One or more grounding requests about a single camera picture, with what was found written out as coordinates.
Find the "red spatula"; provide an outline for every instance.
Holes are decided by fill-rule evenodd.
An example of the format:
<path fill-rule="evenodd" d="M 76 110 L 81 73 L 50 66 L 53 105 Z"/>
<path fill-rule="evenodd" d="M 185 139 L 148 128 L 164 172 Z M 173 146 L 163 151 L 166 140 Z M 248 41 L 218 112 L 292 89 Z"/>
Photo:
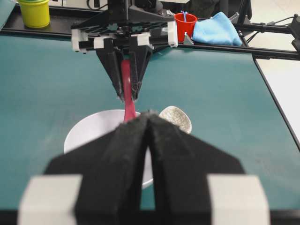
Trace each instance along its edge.
<path fill-rule="evenodd" d="M 130 82 L 130 62 L 129 60 L 123 60 L 121 63 L 122 69 L 122 80 L 124 89 L 124 99 L 125 99 L 125 116 L 124 122 L 134 119 L 135 114 L 135 103 L 131 98 L 131 82 Z"/>

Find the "blue cloth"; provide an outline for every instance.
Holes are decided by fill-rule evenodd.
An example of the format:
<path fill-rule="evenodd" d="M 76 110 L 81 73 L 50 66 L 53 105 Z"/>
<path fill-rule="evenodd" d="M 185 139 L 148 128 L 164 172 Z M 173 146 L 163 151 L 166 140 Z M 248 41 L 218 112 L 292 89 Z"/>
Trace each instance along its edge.
<path fill-rule="evenodd" d="M 210 19 L 196 22 L 192 39 L 196 42 L 215 45 L 242 45 L 233 24 L 222 12 Z"/>

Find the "green table surface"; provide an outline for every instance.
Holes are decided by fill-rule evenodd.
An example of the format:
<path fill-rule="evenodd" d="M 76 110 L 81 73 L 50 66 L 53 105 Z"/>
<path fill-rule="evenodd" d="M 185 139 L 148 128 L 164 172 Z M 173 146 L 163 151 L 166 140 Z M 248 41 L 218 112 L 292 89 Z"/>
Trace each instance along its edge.
<path fill-rule="evenodd" d="M 15 2 L 13 0 L 0 0 L 0 30 L 5 25 L 14 7 Z"/>
<path fill-rule="evenodd" d="M 82 118 L 122 109 L 95 52 L 71 43 L 0 36 L 0 210 L 17 209 L 30 177 L 63 153 Z M 165 49 L 149 62 L 137 111 L 181 108 L 192 135 L 257 174 L 271 209 L 300 208 L 300 153 L 252 55 Z M 153 188 L 142 208 L 154 207 Z"/>

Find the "black metal frame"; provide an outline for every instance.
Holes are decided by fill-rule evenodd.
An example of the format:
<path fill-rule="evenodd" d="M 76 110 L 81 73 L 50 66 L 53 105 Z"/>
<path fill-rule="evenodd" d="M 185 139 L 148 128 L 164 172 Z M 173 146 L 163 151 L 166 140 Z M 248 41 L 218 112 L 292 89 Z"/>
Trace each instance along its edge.
<path fill-rule="evenodd" d="M 0 223 L 2 225 L 17 225 L 17 210 L 0 210 Z M 153 225 L 157 224 L 157 220 L 161 215 L 155 211 L 143 210 L 130 215 L 121 215 L 121 219 L 131 221 L 131 224 Z M 201 221 L 199 225 L 211 224 L 211 213 L 202 213 L 201 215 L 189 214 L 189 218 L 197 218 Z M 95 224 L 97 215 L 82 214 L 76 215 L 80 221 L 84 221 L 84 224 Z M 300 210 L 271 210 L 270 211 L 271 225 L 299 225 L 300 222 Z"/>
<path fill-rule="evenodd" d="M 240 17 L 238 22 L 234 24 L 237 31 L 260 31 L 260 32 L 275 32 L 275 33 L 284 33 L 284 34 L 292 34 L 296 39 L 294 41 L 294 47 L 296 48 L 299 44 L 299 31 L 293 27 L 285 27 L 285 26 L 278 26 L 278 25 L 264 25 L 264 24 L 244 24 L 246 18 L 246 11 L 247 6 L 250 0 L 244 0 L 242 3 L 242 7 L 240 9 Z M 70 25 L 71 23 L 75 23 L 78 21 L 84 21 L 87 18 L 90 18 L 96 15 L 99 12 L 95 12 L 92 10 L 84 10 L 84 9 L 77 9 L 77 8 L 60 8 L 60 7 L 50 7 L 50 13 L 52 20 L 54 19 L 61 19 L 67 18 Z M 20 7 L 18 5 L 15 6 L 7 24 L 4 26 L 0 34 L 2 35 L 22 35 L 22 36 L 37 36 L 42 38 L 63 38 L 65 40 L 69 40 L 71 38 L 71 29 L 64 30 L 59 26 L 51 27 L 50 29 L 46 30 L 34 30 L 24 27 L 23 25 L 17 25 L 14 23 L 15 18 L 22 18 L 20 13 Z M 274 49 L 265 49 L 265 48 L 252 48 L 249 47 L 243 35 L 240 35 L 240 38 L 243 42 L 243 46 L 236 47 L 236 46 L 227 46 L 227 45 L 206 45 L 206 44 L 195 44 L 195 45 L 183 45 L 179 44 L 180 48 L 193 48 L 193 49 L 203 49 L 203 50 L 218 50 L 218 51 L 228 51 L 228 52 L 238 52 L 238 53 L 251 53 L 253 55 L 253 60 L 257 69 L 259 70 L 262 78 L 278 108 L 280 111 L 286 125 L 289 128 L 289 131 L 300 150 L 300 142 L 297 139 L 291 125 L 288 122 L 282 108 L 280 107 L 279 102 L 277 101 L 266 77 L 264 76 L 258 62 L 256 59 L 284 59 L 284 60 L 300 60 L 300 50 L 297 51 L 285 51 L 285 50 L 274 50 Z M 157 42 L 157 44 L 165 43 L 165 40 L 153 39 L 152 41 Z M 91 46 L 92 42 L 84 42 L 81 43 L 82 47 L 88 48 L 92 50 Z M 271 224 L 272 225 L 298 225 L 300 222 L 300 210 L 271 210 Z M 130 215 L 136 217 L 137 221 L 141 224 L 153 224 L 155 222 L 155 218 L 159 217 L 160 215 L 154 211 L 141 211 L 137 214 Z M 203 215 L 197 215 L 203 219 L 203 224 L 210 224 L 210 213 L 206 213 Z M 0 210 L 0 223 L 5 225 L 15 225 L 17 224 L 17 210 Z"/>

